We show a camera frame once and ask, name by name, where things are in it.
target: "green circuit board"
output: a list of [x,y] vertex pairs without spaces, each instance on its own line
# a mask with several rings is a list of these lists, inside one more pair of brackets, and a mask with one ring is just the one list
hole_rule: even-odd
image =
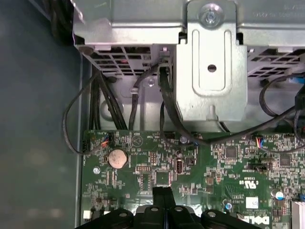
[[[179,134],[166,135],[183,146]],[[239,213],[244,221],[263,229],[289,229],[290,203],[305,190],[304,150],[270,155],[258,149],[253,136],[210,146],[170,147],[159,132],[87,131],[85,150],[100,145],[106,136],[109,142],[103,149],[83,157],[83,223],[92,209],[106,213],[123,207],[135,213],[138,206],[153,204],[153,187],[170,186],[176,204],[192,207],[197,215],[216,209]],[[260,138],[269,150],[298,146],[293,135],[261,134]]]

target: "hole in bracket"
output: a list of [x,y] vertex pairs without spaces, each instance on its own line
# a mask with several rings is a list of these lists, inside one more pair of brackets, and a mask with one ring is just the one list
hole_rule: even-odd
[[208,66],[208,71],[211,73],[214,73],[217,70],[216,66],[214,64],[210,64]]

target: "label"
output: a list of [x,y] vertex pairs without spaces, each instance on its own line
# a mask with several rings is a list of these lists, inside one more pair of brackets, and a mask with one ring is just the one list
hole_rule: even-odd
[[258,185],[258,181],[254,180],[240,180],[239,181],[240,185],[244,185],[245,189],[256,189],[256,186]]
[[264,216],[264,217],[260,217],[260,216],[244,216],[244,219],[242,219],[242,221],[245,221],[247,223],[251,223],[251,224],[264,224],[264,225],[269,225],[270,224],[270,218],[269,216]]
[[258,197],[246,197],[246,208],[258,209]]

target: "screw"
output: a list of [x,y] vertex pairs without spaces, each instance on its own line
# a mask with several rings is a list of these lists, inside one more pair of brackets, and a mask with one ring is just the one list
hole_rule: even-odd
[[149,79],[149,80],[148,80],[148,85],[149,85],[150,87],[154,86],[154,79]]
[[182,211],[183,209],[182,209],[182,207],[175,207],[175,210],[176,211]]
[[215,13],[215,11],[210,10],[209,12],[207,12],[207,14],[205,16],[205,21],[209,25],[215,24],[216,23],[216,19],[217,19],[217,14]]
[[101,169],[99,167],[94,167],[93,168],[93,173],[94,174],[99,174],[101,172]]
[[78,48],[78,51],[80,51],[81,53],[90,56],[94,53],[94,49],[92,47],[88,47],[88,46],[81,46]]
[[179,140],[180,140],[180,142],[181,142],[182,144],[187,143],[187,138],[184,137],[184,136],[181,136]]
[[214,218],[214,217],[216,217],[216,214],[212,211],[209,211],[208,216]]

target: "black cable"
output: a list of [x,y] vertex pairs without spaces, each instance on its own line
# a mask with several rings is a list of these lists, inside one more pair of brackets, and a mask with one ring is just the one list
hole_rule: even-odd
[[[278,81],[282,81],[282,80],[286,80],[286,79],[289,79],[289,78],[292,78],[292,77],[301,77],[303,75],[289,75],[289,76],[281,76],[281,77],[278,77],[272,81],[270,81],[268,84],[266,84],[266,86],[263,87],[263,89],[261,90],[260,94],[259,94],[259,104],[262,108],[262,110],[269,116],[271,117],[276,117],[278,114],[275,113],[274,111],[272,111],[266,101],[265,101],[265,93],[267,91],[267,89],[275,82],[278,82]],[[294,123],[292,120],[288,119],[288,118],[284,118],[284,120],[290,125],[290,126],[294,126]]]
[[63,2],[61,0],[51,0],[51,8],[56,13],[58,21],[63,28],[72,33],[72,18],[68,15]]
[[112,105],[112,103],[111,103],[111,101],[109,99],[108,94],[106,93],[105,84],[101,80],[100,75],[97,77],[97,81],[98,81],[98,83],[100,85],[100,89],[101,89],[101,91],[102,91],[102,93],[104,95],[105,101],[106,101],[107,106],[108,106],[108,110],[109,110],[109,112],[111,114],[111,117],[112,117],[112,120],[114,122],[115,127],[118,130],[122,130],[122,126],[121,126],[120,120],[119,120],[119,118],[118,118],[118,116],[117,116],[117,114],[116,114],[116,112],[114,110],[114,107],[113,107],[113,105]]
[[94,125],[96,130],[101,130],[101,119],[100,119],[100,100],[101,100],[101,92],[99,88],[99,84],[97,80],[93,81],[95,84],[95,91],[94,91]]
[[63,45],[73,44],[72,33],[67,32],[59,23],[58,16],[55,11],[51,11],[51,33],[55,40]]
[[99,81],[100,86],[103,85],[103,89],[105,90],[105,92],[107,93],[109,100],[111,102],[111,105],[113,106],[115,113],[118,116],[119,122],[121,124],[121,129],[122,130],[128,130],[127,129],[127,125],[125,123],[123,114],[121,112],[120,106],[118,104],[118,101],[116,100],[116,98],[114,97],[108,83],[106,82],[106,77],[103,73],[100,72],[100,76],[97,78]]
[[300,115],[302,114],[302,110],[298,110],[296,111],[295,113],[295,119],[294,119],[294,133],[295,133],[295,136],[297,138],[297,140],[299,140],[303,145],[305,145],[305,142],[303,141],[302,137],[300,136],[298,130],[297,130],[297,124],[299,122],[299,118],[300,118]]
[[164,118],[164,102],[162,102],[161,107],[160,107],[160,122],[159,122],[159,125],[160,125],[160,137],[169,146],[171,146],[171,147],[179,147],[179,145],[171,142],[170,140],[168,140],[166,138],[165,133],[163,131],[164,122],[165,122],[165,118]]
[[[139,88],[140,83],[144,79],[148,78],[149,76],[151,76],[152,74],[154,74],[155,72],[158,71],[158,66],[159,66],[159,64],[156,64],[156,65],[152,66],[151,69],[145,71],[142,75],[140,75],[139,78],[137,79],[137,81],[134,83],[133,87],[134,88]],[[138,102],[139,102],[139,95],[138,94],[133,94],[132,95],[132,111],[130,113],[129,123],[128,123],[128,129],[129,130],[133,130],[135,115],[137,113],[137,108],[138,108]]]
[[212,138],[212,139],[199,139],[196,137],[193,137],[191,135],[191,133],[185,129],[185,127],[183,126],[183,124],[181,123],[180,119],[179,119],[179,115],[176,111],[175,108],[175,103],[172,97],[172,92],[169,86],[169,82],[167,79],[167,73],[166,70],[164,68],[160,68],[160,87],[161,87],[161,93],[162,93],[162,97],[165,103],[165,107],[167,110],[167,113],[171,119],[171,121],[173,122],[173,124],[175,125],[175,127],[177,128],[178,132],[185,136],[187,139],[189,139],[190,141],[197,143],[197,144],[201,144],[201,145],[206,145],[209,146],[210,144],[217,144],[217,143],[223,143],[226,141],[231,141],[237,138],[240,138],[242,136],[245,135],[250,135],[253,134],[257,131],[266,129],[274,124],[276,124],[277,122],[279,122],[280,120],[282,120],[284,117],[290,115],[291,113],[293,113],[295,111],[295,107],[291,107],[290,109],[288,109],[287,111],[283,112],[282,114],[280,114],[279,116],[264,122],[260,125],[257,125],[255,127],[246,129],[244,131],[235,133],[235,134],[231,134],[229,136],[222,136],[222,137],[218,137],[218,138]]
[[231,131],[227,128],[227,126],[224,124],[224,122],[219,122],[219,125],[221,126],[221,128],[227,132],[230,133]]
[[98,73],[96,73],[94,76],[92,76],[89,81],[86,83],[86,85],[77,93],[77,95],[71,100],[71,102],[69,103],[69,105],[67,106],[67,108],[65,109],[64,113],[63,113],[63,118],[62,118],[62,131],[63,131],[63,135],[64,135],[64,139],[65,142],[67,143],[67,146],[69,147],[69,149],[81,156],[84,155],[89,155],[89,154],[93,154],[95,152],[97,152],[98,150],[100,150],[102,148],[102,145],[95,147],[93,150],[88,151],[88,152],[80,152],[77,149],[75,149],[69,139],[68,136],[68,130],[67,130],[67,116],[68,113],[72,107],[72,105],[75,103],[75,101],[80,97],[80,95],[87,89],[89,88],[90,84],[93,82],[93,80],[98,76]]
[[89,130],[93,130],[94,127],[94,84],[91,84],[91,90],[90,90],[90,106],[89,106]]

